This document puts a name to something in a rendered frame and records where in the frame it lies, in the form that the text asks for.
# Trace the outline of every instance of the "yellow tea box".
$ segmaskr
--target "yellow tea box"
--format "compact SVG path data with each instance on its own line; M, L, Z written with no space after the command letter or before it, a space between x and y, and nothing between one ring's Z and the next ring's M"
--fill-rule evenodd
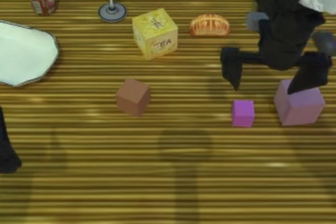
M177 49L179 29L163 8L134 17L132 25L135 42L146 60Z

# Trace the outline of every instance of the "orange bread loaf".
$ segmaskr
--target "orange bread loaf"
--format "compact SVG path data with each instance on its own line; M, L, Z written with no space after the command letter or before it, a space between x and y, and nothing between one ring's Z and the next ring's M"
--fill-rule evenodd
M192 36L225 37L229 32L229 22L217 14L199 15L190 23L190 33Z

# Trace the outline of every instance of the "black toy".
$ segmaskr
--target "black toy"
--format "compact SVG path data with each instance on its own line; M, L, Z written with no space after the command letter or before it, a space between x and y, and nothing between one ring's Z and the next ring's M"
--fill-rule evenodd
M0 174L15 173L21 166L21 159L10 144L3 110L0 107Z
M315 43L319 51L303 54L314 29L325 23L323 14L301 5L300 0L255 1L258 12L265 15L249 15L249 18L257 17L257 20L248 20L248 26L260 33L259 51L222 48L220 60L223 78L238 90L244 63L263 64L279 71L298 66L288 94L326 85L332 66L333 48L330 47L335 45L332 35L317 34Z

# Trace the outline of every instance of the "tabletop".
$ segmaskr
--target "tabletop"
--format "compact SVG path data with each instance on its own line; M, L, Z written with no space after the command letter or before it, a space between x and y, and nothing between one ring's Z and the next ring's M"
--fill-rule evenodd
M37 16L29 0L0 0L0 19L48 31L61 49L42 80L0 86L23 160L16 174L0 178L0 222L335 223L335 69L321 88L326 106L318 122L281 127L272 99L295 69L244 66L237 92L221 77L221 47L257 50L258 35L245 25L252 0L115 1L128 9L117 24L99 19L108 0L58 0L48 17ZM161 7L179 27L179 48L146 61L131 20ZM189 22L205 13L226 17L230 36L192 38ZM326 18L319 30L335 32L336 18ZM126 78L151 87L141 118L116 107ZM253 127L231 126L235 99L254 100Z

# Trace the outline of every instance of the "brown cube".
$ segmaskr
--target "brown cube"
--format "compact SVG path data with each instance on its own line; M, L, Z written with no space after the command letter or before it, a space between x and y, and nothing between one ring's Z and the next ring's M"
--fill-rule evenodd
M119 110L134 116L141 116L151 100L149 85L133 79L126 79L116 95Z

